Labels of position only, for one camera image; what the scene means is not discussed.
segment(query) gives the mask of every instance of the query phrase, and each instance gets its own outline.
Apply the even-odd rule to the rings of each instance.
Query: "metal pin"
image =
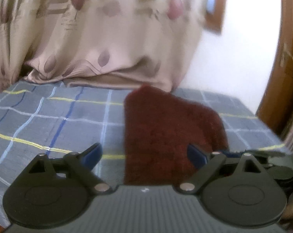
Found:
[[[192,191],[194,190],[195,186],[192,183],[182,183],[180,185],[180,189],[183,191]]]
[[[95,186],[95,190],[98,192],[106,192],[110,189],[110,186],[106,183],[100,183]]]

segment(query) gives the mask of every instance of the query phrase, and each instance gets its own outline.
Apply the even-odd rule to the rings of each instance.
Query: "yellow stripe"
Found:
[[[7,91],[7,90],[4,90],[3,92],[8,93],[10,95],[18,95],[18,94],[25,93],[25,92],[30,92],[30,91],[27,90],[27,89],[23,89],[23,90],[20,90],[20,91]]]
[[[95,103],[95,104],[106,104],[106,102],[95,102],[95,101],[86,101],[86,100],[74,100],[69,98],[62,97],[50,97],[49,100],[59,100],[59,101],[67,101],[67,102],[80,102],[80,103]],[[123,103],[110,103],[111,105],[123,105]]]
[[[258,150],[259,151],[268,151],[268,150],[273,150],[273,149],[279,149],[279,148],[282,148],[284,146],[285,146],[285,144],[282,143],[282,144],[278,144],[278,145],[272,145],[272,146],[262,147],[262,148],[259,148]]]
[[[59,149],[59,148],[50,148],[48,146],[42,146],[40,144],[25,140],[25,139],[21,139],[21,138],[16,138],[16,137],[10,137],[10,136],[6,136],[0,133],[0,138],[4,139],[4,140],[8,140],[8,141],[14,141],[14,142],[18,142],[18,143],[23,143],[23,144],[27,144],[33,147],[36,147],[38,149],[41,150],[50,150],[53,152],[62,152],[62,153],[70,153],[71,151],[69,150],[64,150],[64,149]],[[104,154],[102,156],[103,159],[124,159],[125,155],[110,155],[110,154]]]
[[[230,116],[230,117],[238,117],[238,118],[246,118],[246,119],[257,119],[256,116],[238,116],[238,115],[232,115],[232,114],[226,114],[226,113],[219,113],[220,116]]]

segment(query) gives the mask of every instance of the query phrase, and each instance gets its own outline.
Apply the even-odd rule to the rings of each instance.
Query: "gray checkered bedsheet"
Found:
[[[9,224],[2,197],[23,168],[40,152],[50,157],[82,152],[96,142],[104,156],[93,170],[112,186],[124,176],[124,107],[129,90],[66,88],[62,82],[20,81],[0,94],[0,224]],[[202,103],[223,120],[231,151],[279,150],[290,153],[273,132],[238,99],[178,89],[174,95]]]

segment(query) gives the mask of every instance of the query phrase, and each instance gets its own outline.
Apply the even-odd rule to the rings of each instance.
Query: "gray plastic panel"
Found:
[[[241,229],[204,211],[195,196],[171,186],[120,186],[95,198],[85,213],[64,226],[33,230],[12,225],[6,233],[284,233],[278,225]]]

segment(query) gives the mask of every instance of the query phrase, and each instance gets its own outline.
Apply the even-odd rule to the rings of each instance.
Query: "wooden window frame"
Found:
[[[225,5],[226,0],[215,0],[214,1],[214,12],[211,14],[210,12],[206,13],[206,22],[205,28],[221,34],[223,19],[225,13]]]

